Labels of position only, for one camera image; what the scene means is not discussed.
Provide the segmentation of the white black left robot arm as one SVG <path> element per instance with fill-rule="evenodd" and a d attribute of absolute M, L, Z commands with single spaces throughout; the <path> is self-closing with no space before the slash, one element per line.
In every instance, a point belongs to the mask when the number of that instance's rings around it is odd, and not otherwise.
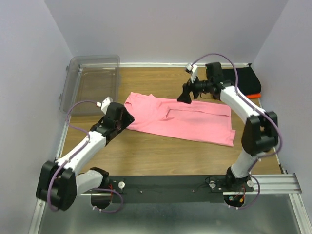
<path fill-rule="evenodd" d="M 121 196 L 110 182 L 109 173 L 94 167 L 81 173 L 83 166 L 118 134 L 134 122 L 134 117 L 123 104 L 106 98 L 95 105 L 103 117 L 89 131 L 85 138 L 68 154 L 55 161 L 46 161 L 40 172 L 36 197 L 45 201 L 50 210 L 67 210 L 77 195 L 89 190 L 106 192 L 110 198 Z"/>

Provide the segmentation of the clear plastic bin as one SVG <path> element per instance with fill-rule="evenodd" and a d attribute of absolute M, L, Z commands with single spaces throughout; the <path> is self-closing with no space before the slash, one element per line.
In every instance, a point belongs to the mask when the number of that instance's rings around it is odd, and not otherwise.
<path fill-rule="evenodd" d="M 60 111 L 64 114 L 77 102 L 118 100 L 120 57 L 118 55 L 77 56 L 67 66 L 61 94 Z"/>

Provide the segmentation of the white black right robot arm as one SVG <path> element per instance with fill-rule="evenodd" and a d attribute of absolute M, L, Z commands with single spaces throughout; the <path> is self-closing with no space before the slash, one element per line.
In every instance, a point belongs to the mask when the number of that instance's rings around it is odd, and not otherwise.
<path fill-rule="evenodd" d="M 245 124 L 241 139 L 242 151 L 236 162 L 227 169 L 223 180 L 228 190 L 235 191 L 248 181 L 256 162 L 281 143 L 277 114 L 259 108 L 245 97 L 237 81 L 225 78 L 219 62 L 206 64 L 206 80 L 199 80 L 197 65 L 194 63 L 186 65 L 185 71 L 191 77 L 182 85 L 182 94 L 177 101 L 190 104 L 192 99 L 202 93 L 210 93 L 213 99 L 227 104 Z"/>

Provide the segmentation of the pink t shirt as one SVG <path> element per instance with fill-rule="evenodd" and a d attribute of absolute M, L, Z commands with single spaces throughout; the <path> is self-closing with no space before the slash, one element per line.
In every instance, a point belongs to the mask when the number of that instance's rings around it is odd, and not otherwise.
<path fill-rule="evenodd" d="M 231 108 L 224 104 L 159 98 L 131 92 L 124 106 L 135 118 L 129 130 L 232 147 Z"/>

